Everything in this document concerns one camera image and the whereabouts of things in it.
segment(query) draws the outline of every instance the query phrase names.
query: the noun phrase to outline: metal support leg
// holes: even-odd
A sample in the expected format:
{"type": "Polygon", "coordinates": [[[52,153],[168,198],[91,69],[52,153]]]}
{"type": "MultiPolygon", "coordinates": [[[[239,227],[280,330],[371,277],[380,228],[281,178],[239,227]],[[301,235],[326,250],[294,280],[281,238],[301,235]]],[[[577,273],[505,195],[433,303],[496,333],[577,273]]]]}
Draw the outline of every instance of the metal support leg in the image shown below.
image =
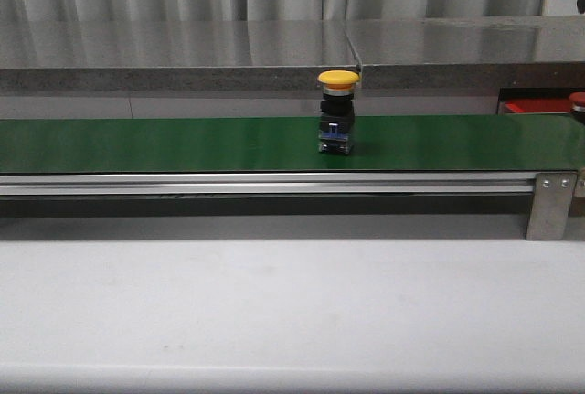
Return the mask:
{"type": "Polygon", "coordinates": [[[569,217],[577,173],[537,175],[527,240],[561,240],[569,217]]]}

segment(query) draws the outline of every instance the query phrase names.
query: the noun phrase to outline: stainless steel countertop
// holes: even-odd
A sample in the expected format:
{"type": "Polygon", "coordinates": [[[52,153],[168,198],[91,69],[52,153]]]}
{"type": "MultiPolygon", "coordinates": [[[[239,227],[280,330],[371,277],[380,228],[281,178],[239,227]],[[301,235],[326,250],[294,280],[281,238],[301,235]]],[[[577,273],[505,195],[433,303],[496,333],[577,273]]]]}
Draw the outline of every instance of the stainless steel countertop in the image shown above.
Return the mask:
{"type": "Polygon", "coordinates": [[[7,24],[0,92],[581,87],[583,58],[582,16],[7,24]]]}

